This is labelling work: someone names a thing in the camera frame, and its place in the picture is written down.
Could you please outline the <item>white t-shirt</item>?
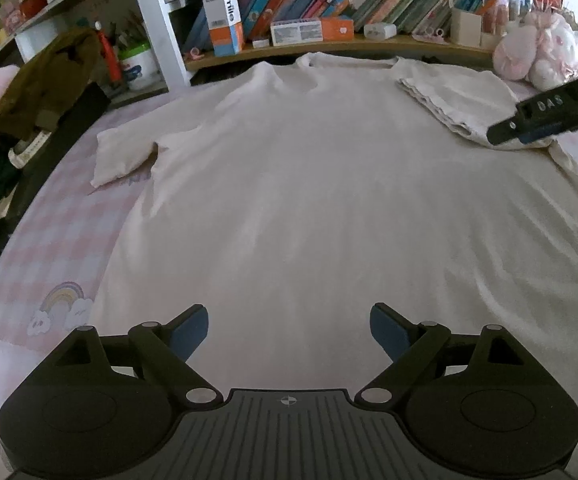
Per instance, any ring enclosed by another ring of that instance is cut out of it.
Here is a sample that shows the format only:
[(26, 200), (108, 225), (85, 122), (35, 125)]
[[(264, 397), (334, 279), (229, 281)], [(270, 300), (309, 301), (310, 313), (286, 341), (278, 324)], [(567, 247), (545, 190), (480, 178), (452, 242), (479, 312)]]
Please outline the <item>white t-shirt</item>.
[(91, 323), (203, 304), (190, 363), (215, 387), (357, 390), (388, 364), (368, 328), (383, 302), (506, 327), (578, 404), (578, 165), (456, 133), (404, 78), (398, 62), (260, 63), (100, 133), (95, 186), (152, 169)]

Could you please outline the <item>pink white plush bunny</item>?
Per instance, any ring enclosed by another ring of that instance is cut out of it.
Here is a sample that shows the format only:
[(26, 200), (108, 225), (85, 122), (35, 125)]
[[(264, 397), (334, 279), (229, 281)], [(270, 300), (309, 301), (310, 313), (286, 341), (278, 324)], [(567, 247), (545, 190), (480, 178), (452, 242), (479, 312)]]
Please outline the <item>pink white plush bunny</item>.
[(552, 90), (578, 79), (576, 35), (562, 14), (532, 11), (507, 24), (492, 62), (503, 79), (526, 80), (536, 90)]

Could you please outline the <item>pink checkered desk mat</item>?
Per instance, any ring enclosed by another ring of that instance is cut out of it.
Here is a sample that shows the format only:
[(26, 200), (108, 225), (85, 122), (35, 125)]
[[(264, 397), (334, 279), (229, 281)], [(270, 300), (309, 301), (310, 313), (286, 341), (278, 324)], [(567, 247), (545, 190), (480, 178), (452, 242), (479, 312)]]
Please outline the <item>pink checkered desk mat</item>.
[[(87, 320), (118, 233), (149, 180), (144, 164), (93, 188), (98, 133), (188, 93), (167, 92), (104, 114), (25, 211), (0, 257), (0, 407), (68, 331)], [(0, 452), (0, 479), (8, 473)]]

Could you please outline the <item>cream square container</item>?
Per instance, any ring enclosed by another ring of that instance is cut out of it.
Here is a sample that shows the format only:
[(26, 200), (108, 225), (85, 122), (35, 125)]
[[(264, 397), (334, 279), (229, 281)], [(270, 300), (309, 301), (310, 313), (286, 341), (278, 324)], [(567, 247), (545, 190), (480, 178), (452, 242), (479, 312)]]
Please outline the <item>cream square container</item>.
[(462, 47), (479, 48), (482, 18), (475, 13), (452, 9), (451, 42)]

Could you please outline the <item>pink scissors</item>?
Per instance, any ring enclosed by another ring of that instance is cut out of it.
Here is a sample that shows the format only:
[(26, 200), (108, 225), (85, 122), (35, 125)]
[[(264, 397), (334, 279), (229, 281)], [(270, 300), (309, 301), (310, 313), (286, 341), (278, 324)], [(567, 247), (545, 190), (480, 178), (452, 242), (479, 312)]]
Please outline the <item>pink scissors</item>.
[(422, 29), (417, 29), (411, 36), (416, 41), (429, 42), (429, 44), (446, 43), (446, 31), (441, 27), (428, 26)]

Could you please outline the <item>white eraser block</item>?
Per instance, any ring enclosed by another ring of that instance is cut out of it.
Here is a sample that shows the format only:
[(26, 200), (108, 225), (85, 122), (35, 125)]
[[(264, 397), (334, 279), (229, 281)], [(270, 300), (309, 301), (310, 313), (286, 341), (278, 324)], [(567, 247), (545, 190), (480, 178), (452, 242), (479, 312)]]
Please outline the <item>white eraser block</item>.
[(363, 28), (364, 37), (373, 41), (385, 41), (397, 35), (397, 27), (390, 23), (371, 23)]

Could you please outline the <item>wooden shelf board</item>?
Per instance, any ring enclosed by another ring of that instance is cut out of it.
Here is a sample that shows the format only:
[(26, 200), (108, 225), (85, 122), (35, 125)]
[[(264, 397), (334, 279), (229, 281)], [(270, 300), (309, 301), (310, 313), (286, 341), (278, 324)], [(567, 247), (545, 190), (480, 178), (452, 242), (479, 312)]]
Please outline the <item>wooden shelf board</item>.
[(480, 48), (464, 47), (459, 44), (418, 41), (412, 36), (397, 35), (387, 40), (369, 40), (356, 35), (353, 40), (314, 42), (313, 44), (289, 44), (289, 46), (255, 48), (246, 46), (240, 53), (215, 56), (205, 53), (202, 58), (185, 61), (190, 72), (231, 63), (270, 60), (281, 56), (301, 56), (310, 52), (323, 52), (352, 56), (352, 58), (436, 58), (443, 63), (470, 67), (490, 68), (492, 54)]

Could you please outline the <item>lying usmile toothpaste box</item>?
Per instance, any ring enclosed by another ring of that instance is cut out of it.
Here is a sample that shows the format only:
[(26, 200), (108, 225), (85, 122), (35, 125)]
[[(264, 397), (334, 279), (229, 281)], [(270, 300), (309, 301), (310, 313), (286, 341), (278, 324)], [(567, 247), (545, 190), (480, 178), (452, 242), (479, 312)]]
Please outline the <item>lying usmile toothpaste box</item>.
[(350, 18), (299, 18), (274, 22), (271, 26), (274, 47), (316, 44), (317, 42), (349, 41), (355, 35)]

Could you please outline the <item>brown jacket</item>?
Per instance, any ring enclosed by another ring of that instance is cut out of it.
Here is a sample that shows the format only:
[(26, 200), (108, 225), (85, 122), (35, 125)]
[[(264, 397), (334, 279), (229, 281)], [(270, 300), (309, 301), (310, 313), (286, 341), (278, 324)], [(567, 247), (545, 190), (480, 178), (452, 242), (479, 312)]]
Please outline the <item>brown jacket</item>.
[(0, 136), (27, 141), (54, 132), (82, 95), (100, 61), (97, 32), (74, 27), (25, 63), (0, 99)]

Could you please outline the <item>white pen cup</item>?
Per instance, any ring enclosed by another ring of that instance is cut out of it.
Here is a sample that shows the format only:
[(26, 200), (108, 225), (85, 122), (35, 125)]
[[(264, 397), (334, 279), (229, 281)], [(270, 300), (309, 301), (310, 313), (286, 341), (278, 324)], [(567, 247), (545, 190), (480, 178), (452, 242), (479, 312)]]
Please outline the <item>white pen cup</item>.
[(161, 80), (158, 60), (147, 41), (118, 52), (118, 62), (129, 90), (144, 90)]

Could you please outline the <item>upright usmile toothpaste box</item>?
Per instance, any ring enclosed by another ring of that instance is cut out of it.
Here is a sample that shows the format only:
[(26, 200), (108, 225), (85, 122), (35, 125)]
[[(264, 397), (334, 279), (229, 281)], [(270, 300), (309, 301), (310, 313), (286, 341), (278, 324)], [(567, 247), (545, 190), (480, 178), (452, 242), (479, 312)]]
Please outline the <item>upright usmile toothpaste box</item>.
[(241, 52), (245, 44), (238, 0), (202, 0), (215, 56)]

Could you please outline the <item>white shelf frame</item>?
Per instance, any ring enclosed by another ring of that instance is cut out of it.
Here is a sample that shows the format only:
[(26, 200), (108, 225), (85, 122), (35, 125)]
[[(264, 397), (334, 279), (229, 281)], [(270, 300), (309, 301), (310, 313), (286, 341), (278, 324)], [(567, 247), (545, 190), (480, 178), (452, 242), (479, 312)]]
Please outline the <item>white shelf frame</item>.
[(150, 84), (138, 90), (130, 90), (125, 82), (113, 89), (106, 70), (100, 70), (100, 84), (109, 94), (113, 108), (182, 90), (190, 85), (191, 74), (185, 66), (172, 14), (186, 4), (186, 0), (48, 0), (47, 6), (0, 44), (0, 66), (29, 61), (60, 32), (99, 23), (108, 35), (144, 34), (159, 66), (159, 73)]

